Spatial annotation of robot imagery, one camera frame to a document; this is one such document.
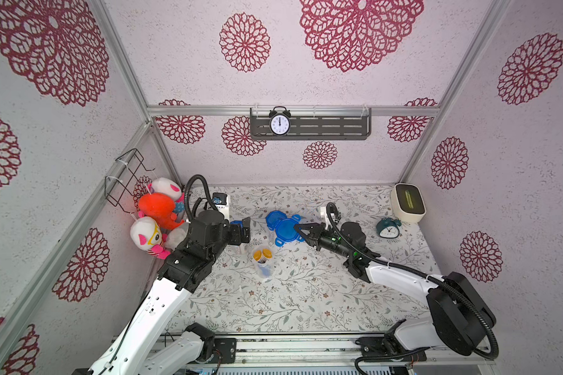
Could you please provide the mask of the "black alarm clock on shelf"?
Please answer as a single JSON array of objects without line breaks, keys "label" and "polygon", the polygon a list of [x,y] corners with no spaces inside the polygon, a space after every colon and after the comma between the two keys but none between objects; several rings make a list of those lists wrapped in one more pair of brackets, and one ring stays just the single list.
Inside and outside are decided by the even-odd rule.
[{"label": "black alarm clock on shelf", "polygon": [[291,112],[285,106],[275,106],[269,112],[269,126],[275,136],[284,136],[289,133],[291,126]]}]

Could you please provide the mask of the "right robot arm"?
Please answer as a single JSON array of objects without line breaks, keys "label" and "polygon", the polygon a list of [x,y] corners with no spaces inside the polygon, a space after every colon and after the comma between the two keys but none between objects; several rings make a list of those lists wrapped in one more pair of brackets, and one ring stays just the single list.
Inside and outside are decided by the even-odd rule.
[{"label": "right robot arm", "polygon": [[342,256],[344,267],[354,278],[392,288],[428,306],[424,317],[395,323],[375,347],[363,343],[362,359],[414,359],[436,347],[446,347],[461,356],[476,354],[489,360],[499,356],[493,332],[496,318],[464,275],[431,275],[383,259],[366,246],[366,236],[358,223],[346,222],[341,227],[302,223],[294,229],[316,250]]}]

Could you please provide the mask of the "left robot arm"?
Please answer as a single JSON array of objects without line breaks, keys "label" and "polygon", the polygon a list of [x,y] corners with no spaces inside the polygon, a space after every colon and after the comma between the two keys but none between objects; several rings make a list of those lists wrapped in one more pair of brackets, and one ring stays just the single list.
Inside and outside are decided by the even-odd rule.
[{"label": "left robot arm", "polygon": [[230,222],[216,210],[200,212],[119,337],[78,373],[173,374],[190,362],[208,361],[214,351],[214,332],[198,323],[155,355],[150,352],[172,317],[211,274],[225,248],[249,242],[250,218]]}]

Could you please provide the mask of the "white pink plush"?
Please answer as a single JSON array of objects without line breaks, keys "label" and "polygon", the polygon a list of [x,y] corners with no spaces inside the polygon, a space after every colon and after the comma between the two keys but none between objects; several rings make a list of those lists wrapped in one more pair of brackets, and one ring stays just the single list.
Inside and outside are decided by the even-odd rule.
[{"label": "white pink plush", "polygon": [[149,189],[151,192],[168,196],[176,203],[182,202],[185,196],[180,185],[165,177],[159,177],[153,180],[149,184]]},{"label": "white pink plush", "polygon": [[166,259],[170,255],[170,250],[165,247],[167,235],[151,217],[137,219],[131,226],[130,236],[135,245],[150,256]]}]

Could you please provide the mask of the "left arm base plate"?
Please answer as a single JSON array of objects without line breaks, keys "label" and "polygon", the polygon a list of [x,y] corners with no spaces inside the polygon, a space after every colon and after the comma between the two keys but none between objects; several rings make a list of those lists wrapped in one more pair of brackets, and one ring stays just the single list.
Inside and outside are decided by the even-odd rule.
[{"label": "left arm base plate", "polygon": [[237,344],[236,338],[216,337],[204,345],[198,359],[190,364],[233,364],[236,362]]}]

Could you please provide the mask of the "teal alarm clock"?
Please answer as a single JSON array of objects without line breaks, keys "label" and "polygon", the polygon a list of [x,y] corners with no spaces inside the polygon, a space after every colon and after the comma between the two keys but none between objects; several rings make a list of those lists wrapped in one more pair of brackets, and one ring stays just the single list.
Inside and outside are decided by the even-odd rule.
[{"label": "teal alarm clock", "polygon": [[392,217],[382,218],[376,225],[376,233],[384,239],[395,239],[400,237],[400,228],[402,223],[398,219]]}]

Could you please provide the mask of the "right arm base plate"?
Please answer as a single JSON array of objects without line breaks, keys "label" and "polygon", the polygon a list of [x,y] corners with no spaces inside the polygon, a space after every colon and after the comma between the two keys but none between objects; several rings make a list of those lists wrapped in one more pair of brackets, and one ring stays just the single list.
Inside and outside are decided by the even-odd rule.
[{"label": "right arm base plate", "polygon": [[367,361],[399,361],[411,362],[418,359],[429,347],[416,349],[404,348],[398,340],[386,336],[363,336],[356,340],[361,349],[361,359]]}]

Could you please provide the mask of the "cream box with green window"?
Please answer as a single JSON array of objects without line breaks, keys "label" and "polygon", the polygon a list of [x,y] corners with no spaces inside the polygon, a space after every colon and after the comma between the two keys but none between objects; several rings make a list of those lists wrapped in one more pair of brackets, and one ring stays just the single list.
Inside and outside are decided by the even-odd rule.
[{"label": "cream box with green window", "polygon": [[404,223],[419,223],[427,213],[422,193],[413,184],[395,184],[390,203],[393,215]]}]

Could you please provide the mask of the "red plush toy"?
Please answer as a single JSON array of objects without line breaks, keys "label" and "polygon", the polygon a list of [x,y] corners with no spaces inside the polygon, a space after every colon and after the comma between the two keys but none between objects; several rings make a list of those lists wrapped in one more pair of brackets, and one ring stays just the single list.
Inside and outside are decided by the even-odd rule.
[{"label": "red plush toy", "polygon": [[176,221],[175,202],[167,195],[157,192],[148,193],[139,199],[138,205],[139,210],[155,220],[161,229],[173,231],[182,225],[182,222]]}]

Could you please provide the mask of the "upper white pink plush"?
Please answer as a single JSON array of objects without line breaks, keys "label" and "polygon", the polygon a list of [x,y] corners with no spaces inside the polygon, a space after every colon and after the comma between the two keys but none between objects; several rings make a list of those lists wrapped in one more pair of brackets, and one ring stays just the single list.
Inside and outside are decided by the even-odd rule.
[{"label": "upper white pink plush", "polygon": [[180,185],[165,177],[159,177],[153,180],[149,184],[149,189],[151,192],[168,196],[176,203],[182,202],[185,196]]}]

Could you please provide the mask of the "clear plastic container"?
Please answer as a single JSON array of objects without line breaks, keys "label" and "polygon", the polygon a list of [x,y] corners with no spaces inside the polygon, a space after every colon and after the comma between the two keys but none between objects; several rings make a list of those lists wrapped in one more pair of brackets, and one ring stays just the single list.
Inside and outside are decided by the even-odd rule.
[{"label": "clear plastic container", "polygon": [[[255,251],[261,251],[261,252],[262,252],[265,248],[268,248],[268,249],[270,249],[270,250],[272,251],[272,253],[273,253],[273,258],[272,258],[272,259],[265,259],[264,256],[263,256],[263,254],[262,254],[261,260],[260,260],[259,262],[255,261],[254,258],[253,258],[253,253],[255,253]],[[257,274],[261,279],[263,279],[263,280],[270,280],[270,279],[273,278],[273,276],[274,276],[274,252],[273,252],[273,250],[272,250],[272,247],[270,247],[269,245],[266,245],[266,246],[261,246],[261,247],[255,248],[255,249],[252,251],[252,253],[251,253],[251,261],[252,261],[252,264],[253,264],[254,267],[255,267],[256,274]],[[271,277],[269,277],[269,278],[267,278],[267,279],[262,278],[262,275],[261,275],[261,273],[259,272],[259,270],[258,270],[258,268],[257,268],[257,266],[256,266],[258,263],[267,263],[267,264],[269,264],[269,265],[271,266],[271,268],[272,268],[272,275],[271,275]]]}]

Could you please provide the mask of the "grey wall shelf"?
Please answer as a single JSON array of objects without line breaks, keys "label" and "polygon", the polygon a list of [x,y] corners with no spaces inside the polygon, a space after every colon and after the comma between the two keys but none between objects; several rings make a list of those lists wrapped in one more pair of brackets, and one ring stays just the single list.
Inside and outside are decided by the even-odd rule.
[{"label": "grey wall shelf", "polygon": [[256,141],[364,141],[372,134],[372,119],[367,114],[356,117],[298,116],[291,117],[289,133],[275,136],[269,126],[269,111],[259,114],[250,109],[250,137]]}]

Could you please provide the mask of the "lower white pink plush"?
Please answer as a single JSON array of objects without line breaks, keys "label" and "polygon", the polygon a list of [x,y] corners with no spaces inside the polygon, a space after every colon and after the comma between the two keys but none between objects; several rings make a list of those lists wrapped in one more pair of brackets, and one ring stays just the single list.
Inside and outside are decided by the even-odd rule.
[{"label": "lower white pink plush", "polygon": [[137,219],[131,226],[130,236],[135,245],[150,256],[166,259],[170,255],[170,250],[165,247],[167,235],[151,217]]}]

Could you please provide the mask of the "white small plush dog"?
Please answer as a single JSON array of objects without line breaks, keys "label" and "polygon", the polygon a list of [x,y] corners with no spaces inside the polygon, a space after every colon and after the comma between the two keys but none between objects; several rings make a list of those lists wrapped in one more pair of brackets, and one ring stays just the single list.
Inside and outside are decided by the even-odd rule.
[{"label": "white small plush dog", "polygon": [[187,237],[189,232],[189,223],[184,222],[179,227],[173,229],[164,242],[164,247],[175,250]]}]

